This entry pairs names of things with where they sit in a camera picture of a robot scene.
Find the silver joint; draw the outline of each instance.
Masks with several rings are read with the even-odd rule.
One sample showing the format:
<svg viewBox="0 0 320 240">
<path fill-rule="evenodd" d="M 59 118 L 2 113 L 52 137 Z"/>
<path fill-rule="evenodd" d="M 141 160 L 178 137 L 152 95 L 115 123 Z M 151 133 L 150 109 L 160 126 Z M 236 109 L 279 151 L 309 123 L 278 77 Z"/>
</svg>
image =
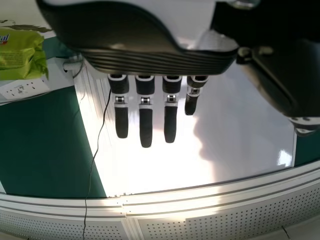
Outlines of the silver joint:
<svg viewBox="0 0 320 240">
<path fill-rule="evenodd" d="M 141 97 L 140 104 L 142 105 L 151 105 L 150 97 Z"/>
<path fill-rule="evenodd" d="M 194 88 L 194 87 L 190 87 L 188 86 L 187 88 L 187 94 L 191 97 L 199 97 L 200 92 L 201 92 L 201 88 Z"/>
<path fill-rule="evenodd" d="M 114 99 L 115 104 L 125 104 L 125 97 L 124 96 L 116 96 Z"/>
<path fill-rule="evenodd" d="M 166 96 L 166 102 L 167 103 L 176 103 L 177 102 L 176 95 L 167 95 Z"/>
</svg>

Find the ridged grip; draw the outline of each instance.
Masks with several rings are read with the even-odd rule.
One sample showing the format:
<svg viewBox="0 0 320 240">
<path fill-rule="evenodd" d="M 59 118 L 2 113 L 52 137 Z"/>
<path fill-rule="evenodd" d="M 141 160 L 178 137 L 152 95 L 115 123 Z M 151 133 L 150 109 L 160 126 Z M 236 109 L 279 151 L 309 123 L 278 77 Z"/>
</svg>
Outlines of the ridged grip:
<svg viewBox="0 0 320 240">
<path fill-rule="evenodd" d="M 185 115 L 193 115 L 196 111 L 198 96 L 189 96 L 188 94 L 185 97 L 184 104 L 184 113 Z"/>
<path fill-rule="evenodd" d="M 169 144 L 176 139 L 177 132 L 177 106 L 164 107 L 164 138 Z"/>
<path fill-rule="evenodd" d="M 153 136 L 153 110 L 139 109 L 140 115 L 140 142 L 143 148 L 149 148 L 152 144 Z"/>
<path fill-rule="evenodd" d="M 128 108 L 127 107 L 115 107 L 115 131 L 116 135 L 120 139 L 128 137 Z"/>
<path fill-rule="evenodd" d="M 177 94 L 181 89 L 181 81 L 171 82 L 162 78 L 162 90 L 167 94 Z"/>
<path fill-rule="evenodd" d="M 155 78 L 150 81 L 139 81 L 135 79 L 136 92 L 140 95 L 151 95 L 155 93 Z"/>
<path fill-rule="evenodd" d="M 126 94 L 129 92 L 129 81 L 127 76 L 120 81 L 111 80 L 109 78 L 108 80 L 113 94 Z"/>
<path fill-rule="evenodd" d="M 202 88 L 206 84 L 207 81 L 205 80 L 205 81 L 201 81 L 201 82 L 196 82 L 196 81 L 193 81 L 193 79 L 190 76 L 188 76 L 186 78 L 186 82 L 190 87 L 195 88 L 195 89 L 199 89 L 199 88 Z"/>
</svg>

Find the metal edge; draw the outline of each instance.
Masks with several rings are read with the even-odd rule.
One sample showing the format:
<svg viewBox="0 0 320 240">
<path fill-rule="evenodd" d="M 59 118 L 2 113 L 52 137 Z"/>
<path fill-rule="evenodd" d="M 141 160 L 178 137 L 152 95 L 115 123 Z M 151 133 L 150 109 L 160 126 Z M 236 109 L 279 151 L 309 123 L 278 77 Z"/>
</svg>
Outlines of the metal edge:
<svg viewBox="0 0 320 240">
<path fill-rule="evenodd" d="M 292 168 L 295 167 L 296 149 L 297 149 L 297 134 L 295 131 L 293 131 L 293 150 L 292 150 L 292 161 L 291 161 Z"/>
</svg>

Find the table surface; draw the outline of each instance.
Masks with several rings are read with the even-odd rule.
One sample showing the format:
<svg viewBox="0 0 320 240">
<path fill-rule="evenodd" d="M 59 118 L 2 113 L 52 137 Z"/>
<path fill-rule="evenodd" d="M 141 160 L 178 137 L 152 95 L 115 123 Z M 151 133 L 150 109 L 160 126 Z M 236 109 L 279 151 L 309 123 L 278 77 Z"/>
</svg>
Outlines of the table surface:
<svg viewBox="0 0 320 240">
<path fill-rule="evenodd" d="M 128 138 L 118 139 L 111 149 L 126 194 L 238 180 L 293 166 L 292 125 L 235 64 L 226 73 L 210 77 L 193 116 L 184 113 L 187 81 L 183 78 L 172 144 L 164 138 L 162 79 L 156 77 L 150 148 L 140 146 L 133 76 L 129 83 Z"/>
</svg>

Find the white wall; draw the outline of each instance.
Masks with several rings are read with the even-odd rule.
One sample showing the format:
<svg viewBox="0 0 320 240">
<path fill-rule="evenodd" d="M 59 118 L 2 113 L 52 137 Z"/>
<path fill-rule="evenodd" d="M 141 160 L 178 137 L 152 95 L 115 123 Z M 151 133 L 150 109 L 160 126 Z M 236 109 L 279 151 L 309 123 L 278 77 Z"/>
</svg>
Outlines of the white wall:
<svg viewBox="0 0 320 240">
<path fill-rule="evenodd" d="M 12 25 L 34 25 L 51 29 L 42 17 L 35 0 L 1 0 L 0 28 Z M 53 31 L 41 35 L 45 38 L 55 36 Z"/>
</svg>

